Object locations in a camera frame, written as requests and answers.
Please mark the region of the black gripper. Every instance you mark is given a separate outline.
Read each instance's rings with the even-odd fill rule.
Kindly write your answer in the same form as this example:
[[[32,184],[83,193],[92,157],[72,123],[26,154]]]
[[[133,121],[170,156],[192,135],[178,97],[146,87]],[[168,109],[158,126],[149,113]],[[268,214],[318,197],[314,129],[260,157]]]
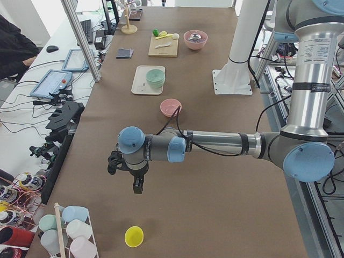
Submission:
[[[126,165],[129,168],[129,172],[134,176],[133,191],[135,194],[142,194],[143,192],[143,182],[145,174],[149,170],[148,161],[142,161],[138,164],[131,164],[126,162]]]

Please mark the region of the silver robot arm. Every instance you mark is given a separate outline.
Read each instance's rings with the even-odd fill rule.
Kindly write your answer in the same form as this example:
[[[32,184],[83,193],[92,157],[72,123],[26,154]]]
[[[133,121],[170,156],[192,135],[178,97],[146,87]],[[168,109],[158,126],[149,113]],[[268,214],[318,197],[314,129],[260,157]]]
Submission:
[[[119,132],[108,172],[128,171],[133,191],[143,191],[150,161],[182,162],[193,146],[220,156],[250,155],[272,162],[301,182],[315,182],[333,169],[335,155],[323,128],[336,39],[343,32],[343,1],[277,1],[275,32],[299,40],[287,122],[279,132],[182,131],[164,126],[157,134],[138,127]]]

